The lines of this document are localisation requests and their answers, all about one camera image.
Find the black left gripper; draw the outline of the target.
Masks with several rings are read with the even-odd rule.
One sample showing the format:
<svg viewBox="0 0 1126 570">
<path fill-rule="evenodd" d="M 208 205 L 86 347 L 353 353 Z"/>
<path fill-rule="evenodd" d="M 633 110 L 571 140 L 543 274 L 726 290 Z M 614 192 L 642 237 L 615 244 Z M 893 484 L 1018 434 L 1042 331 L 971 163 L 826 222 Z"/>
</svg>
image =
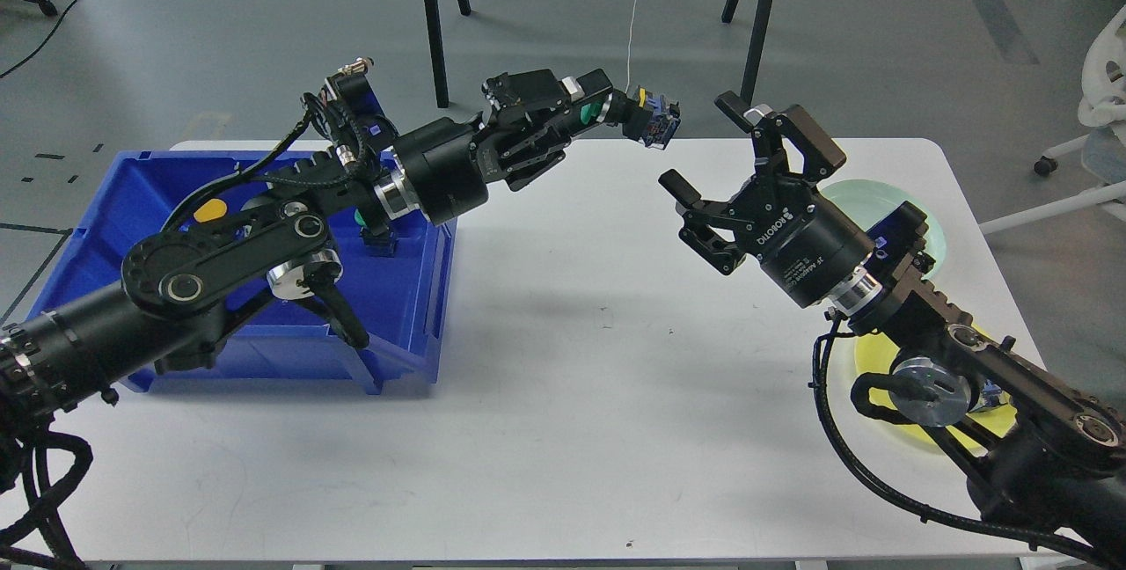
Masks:
<svg viewBox="0 0 1126 570">
<path fill-rule="evenodd" d="M 481 91 L 489 121 L 443 118 L 393 143 L 395 169 L 374 184 L 388 220 L 421 212 L 440 225 L 483 205 L 490 184 L 519 192 L 563 160 L 614 84 L 602 69 L 564 78 L 536 69 L 488 78 Z"/>
</svg>

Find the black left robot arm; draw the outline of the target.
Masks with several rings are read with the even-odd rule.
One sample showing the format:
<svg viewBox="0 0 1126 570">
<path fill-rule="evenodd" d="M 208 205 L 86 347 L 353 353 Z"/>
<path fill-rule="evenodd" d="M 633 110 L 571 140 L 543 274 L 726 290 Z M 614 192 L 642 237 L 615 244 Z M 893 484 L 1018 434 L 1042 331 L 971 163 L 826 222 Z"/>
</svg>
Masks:
<svg viewBox="0 0 1126 570">
<path fill-rule="evenodd" d="M 116 406 L 115 383 L 211 367 L 251 318 L 282 300 L 322 318 L 355 349 L 369 333 L 338 290 L 342 265 L 329 220 L 358 210 L 370 237 L 420 212 L 440 225 L 488 201 L 488 186 L 522 189 L 580 134 L 618 126 L 652 145 L 656 93 L 616 89 L 604 70 L 504 73 L 482 86 L 488 114 L 434 121 L 401 134 L 357 57 L 302 96 L 303 116 L 266 155 L 202 185 L 152 237 L 129 248 L 118 279 L 3 329 L 3 490 L 27 510 L 3 529 L 3 562 L 81 569 L 59 509 L 92 466 L 84 439 L 54 431 L 54 415 L 92 395 Z"/>
</svg>

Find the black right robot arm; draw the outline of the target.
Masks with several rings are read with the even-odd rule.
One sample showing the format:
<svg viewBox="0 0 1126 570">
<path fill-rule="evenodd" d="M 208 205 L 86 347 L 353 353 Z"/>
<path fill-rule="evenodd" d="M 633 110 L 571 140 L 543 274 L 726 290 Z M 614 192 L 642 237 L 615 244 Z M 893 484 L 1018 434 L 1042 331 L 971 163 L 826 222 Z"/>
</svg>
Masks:
<svg viewBox="0 0 1126 570">
<path fill-rule="evenodd" d="M 844 152 L 801 106 L 775 112 L 721 93 L 720 112 L 752 139 L 756 172 L 731 201 L 704 201 L 680 173 L 660 184 L 683 217 L 681 240 L 722 274 L 747 257 L 799 308 L 830 302 L 814 342 L 814 406 L 844 467 L 872 493 L 921 522 L 1047 547 L 1121 569 L 1123 418 L 991 339 L 926 273 L 926 216 L 902 202 L 863 229 L 820 193 Z M 884 333 L 896 357 L 855 378 L 857 413 L 914 426 L 960 469 L 977 519 L 944 511 L 884 482 L 849 449 L 828 400 L 833 342 Z"/>
</svg>

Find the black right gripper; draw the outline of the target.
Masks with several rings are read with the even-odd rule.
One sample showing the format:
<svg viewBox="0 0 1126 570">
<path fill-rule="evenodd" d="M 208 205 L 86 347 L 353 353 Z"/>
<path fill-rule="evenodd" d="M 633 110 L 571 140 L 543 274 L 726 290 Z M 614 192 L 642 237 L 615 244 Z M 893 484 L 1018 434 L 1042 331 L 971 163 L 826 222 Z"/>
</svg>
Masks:
<svg viewBox="0 0 1126 570">
<path fill-rule="evenodd" d="M 817 186 L 847 162 L 804 106 L 750 106 L 736 93 L 714 100 L 756 149 L 756 173 L 731 201 L 704 201 L 674 169 L 658 181 L 671 194 L 683 243 L 724 276 L 747 257 L 799 308 L 826 297 L 875 249 L 872 238 Z"/>
</svg>

